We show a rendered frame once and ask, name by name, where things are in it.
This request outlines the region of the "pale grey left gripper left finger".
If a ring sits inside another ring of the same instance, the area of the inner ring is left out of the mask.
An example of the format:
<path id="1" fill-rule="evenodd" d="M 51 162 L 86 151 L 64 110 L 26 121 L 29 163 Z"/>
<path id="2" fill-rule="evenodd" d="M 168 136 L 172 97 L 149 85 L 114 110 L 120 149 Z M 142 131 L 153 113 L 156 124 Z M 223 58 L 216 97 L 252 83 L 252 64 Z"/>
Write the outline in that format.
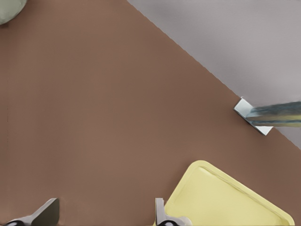
<path id="1" fill-rule="evenodd" d="M 60 217 L 60 200 L 51 198 L 31 215 L 13 219 L 5 226 L 57 226 Z"/>

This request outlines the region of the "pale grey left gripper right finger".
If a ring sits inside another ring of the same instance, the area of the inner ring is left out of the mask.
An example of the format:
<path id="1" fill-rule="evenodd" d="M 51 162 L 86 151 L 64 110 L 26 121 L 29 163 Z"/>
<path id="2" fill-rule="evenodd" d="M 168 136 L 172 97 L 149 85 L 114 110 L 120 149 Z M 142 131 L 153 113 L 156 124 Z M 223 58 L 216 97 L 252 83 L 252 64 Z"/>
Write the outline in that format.
<path id="1" fill-rule="evenodd" d="M 191 226 L 188 217 L 173 217 L 165 212 L 164 199 L 155 198 L 155 226 Z"/>

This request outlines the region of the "white IKEA cup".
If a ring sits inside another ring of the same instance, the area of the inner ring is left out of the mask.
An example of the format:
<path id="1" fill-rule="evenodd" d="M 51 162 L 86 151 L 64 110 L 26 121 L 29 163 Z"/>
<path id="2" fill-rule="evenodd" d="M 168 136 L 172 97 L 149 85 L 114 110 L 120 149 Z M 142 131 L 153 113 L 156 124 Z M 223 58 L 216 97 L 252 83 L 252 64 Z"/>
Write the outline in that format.
<path id="1" fill-rule="evenodd" d="M 26 3 L 27 0 L 0 0 L 0 25 L 14 19 Z"/>

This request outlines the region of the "yellow plastic tray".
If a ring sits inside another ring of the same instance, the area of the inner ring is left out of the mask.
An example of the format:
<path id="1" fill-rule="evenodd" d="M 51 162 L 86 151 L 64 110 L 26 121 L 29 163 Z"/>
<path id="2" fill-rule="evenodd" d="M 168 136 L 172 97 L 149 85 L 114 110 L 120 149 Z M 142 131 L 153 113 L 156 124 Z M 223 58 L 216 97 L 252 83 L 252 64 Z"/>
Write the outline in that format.
<path id="1" fill-rule="evenodd" d="M 294 226 L 294 219 L 214 165 L 198 160 L 184 173 L 166 214 L 188 217 L 191 226 Z"/>

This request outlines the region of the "silver frame post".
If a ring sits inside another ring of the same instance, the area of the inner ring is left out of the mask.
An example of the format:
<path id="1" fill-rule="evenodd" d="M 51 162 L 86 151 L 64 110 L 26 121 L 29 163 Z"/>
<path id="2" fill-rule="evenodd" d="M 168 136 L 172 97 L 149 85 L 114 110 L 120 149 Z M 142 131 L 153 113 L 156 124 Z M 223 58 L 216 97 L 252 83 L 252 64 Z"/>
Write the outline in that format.
<path id="1" fill-rule="evenodd" d="M 233 110 L 265 136 L 273 127 L 301 127 L 301 101 L 254 107 L 241 98 Z"/>

